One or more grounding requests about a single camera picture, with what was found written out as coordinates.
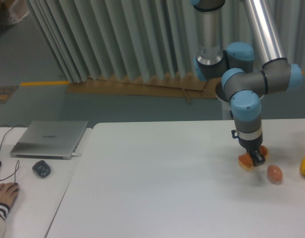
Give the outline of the person's hand on mouse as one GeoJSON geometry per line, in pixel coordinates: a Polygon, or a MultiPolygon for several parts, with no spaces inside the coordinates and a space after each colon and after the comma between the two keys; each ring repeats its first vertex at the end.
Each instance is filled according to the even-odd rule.
{"type": "Polygon", "coordinates": [[[0,183],[0,204],[11,208],[18,196],[19,184],[16,182],[0,183]]]}

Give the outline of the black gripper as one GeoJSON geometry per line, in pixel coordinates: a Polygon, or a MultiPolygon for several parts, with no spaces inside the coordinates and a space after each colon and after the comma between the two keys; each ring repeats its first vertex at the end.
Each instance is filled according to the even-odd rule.
{"type": "Polygon", "coordinates": [[[263,142],[262,129],[251,133],[245,133],[234,129],[231,131],[231,133],[232,138],[238,139],[241,147],[245,148],[249,152],[254,167],[264,164],[264,156],[259,151],[259,148],[263,142]]]}

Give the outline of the striped sleeve forearm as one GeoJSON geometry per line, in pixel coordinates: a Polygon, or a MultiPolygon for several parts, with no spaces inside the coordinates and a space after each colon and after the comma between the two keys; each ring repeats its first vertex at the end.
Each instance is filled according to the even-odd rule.
{"type": "Polygon", "coordinates": [[[6,217],[9,213],[10,207],[4,203],[0,203],[0,238],[3,238],[6,231],[6,217]]]}

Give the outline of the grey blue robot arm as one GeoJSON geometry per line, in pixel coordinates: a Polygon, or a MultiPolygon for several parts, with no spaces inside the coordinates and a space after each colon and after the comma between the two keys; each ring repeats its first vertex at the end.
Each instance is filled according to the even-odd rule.
{"type": "Polygon", "coordinates": [[[301,69],[285,57],[267,1],[243,1],[262,64],[258,72],[253,71],[251,45],[233,42],[221,49],[219,11],[224,1],[193,0],[191,5],[196,14],[199,43],[193,60],[197,77],[202,81],[221,78],[216,93],[230,106],[236,127],[232,136],[247,151],[253,165],[260,166],[266,159],[260,149],[263,142],[260,99],[300,87],[301,69]]]}

